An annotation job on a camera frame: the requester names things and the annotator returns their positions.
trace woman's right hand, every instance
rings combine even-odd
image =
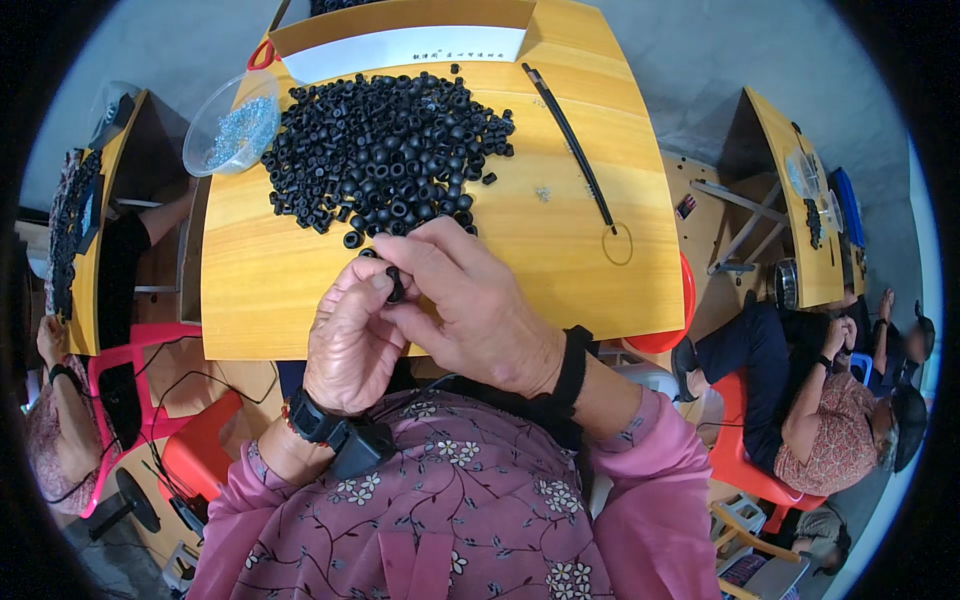
[[[506,391],[552,394],[565,336],[534,311],[510,268],[449,217],[406,237],[377,235],[376,251],[413,276],[437,304],[437,324],[413,303],[380,316],[430,353],[438,366]]]
[[[827,340],[824,342],[824,356],[833,360],[840,351],[840,348],[846,346],[853,349],[853,342],[856,340],[856,323],[850,317],[840,317],[830,322],[827,329]]]
[[[883,290],[880,306],[876,309],[876,317],[890,323],[890,310],[894,307],[894,291],[891,288]]]
[[[47,369],[63,362],[63,357],[66,356],[65,342],[63,325],[57,321],[57,317],[46,315],[40,319],[40,329],[36,333],[36,350],[46,363]]]

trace gray hair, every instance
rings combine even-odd
[[[883,470],[893,470],[897,456],[897,444],[900,442],[900,424],[894,420],[890,429],[887,429],[880,443],[880,450],[876,453],[876,463]]]

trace sandal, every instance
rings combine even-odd
[[[677,379],[677,387],[680,393],[674,398],[674,401],[680,403],[693,402],[697,398],[690,394],[686,388],[686,374],[694,372],[700,367],[697,361],[697,352],[693,349],[693,342],[690,338],[684,336],[679,344],[673,348],[670,355],[670,366],[673,368],[673,376]]]

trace red scissors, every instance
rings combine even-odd
[[[263,61],[256,62],[256,57],[260,56],[260,51],[264,48],[266,48],[267,52],[263,57]],[[273,64],[274,60],[280,62],[280,55],[274,50],[274,43],[269,39],[264,39],[260,45],[256,47],[256,50],[253,51],[253,54],[250,55],[250,59],[247,60],[247,70],[259,71],[260,69],[265,69]]]

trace pink sleeve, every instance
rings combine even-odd
[[[244,443],[240,452],[240,460],[230,466],[227,484],[207,510],[204,550],[188,599],[228,598],[260,532],[298,489],[264,465],[256,441]]]
[[[617,598],[716,600],[707,451],[664,394],[642,390],[630,427],[593,448],[613,480],[594,539]]]

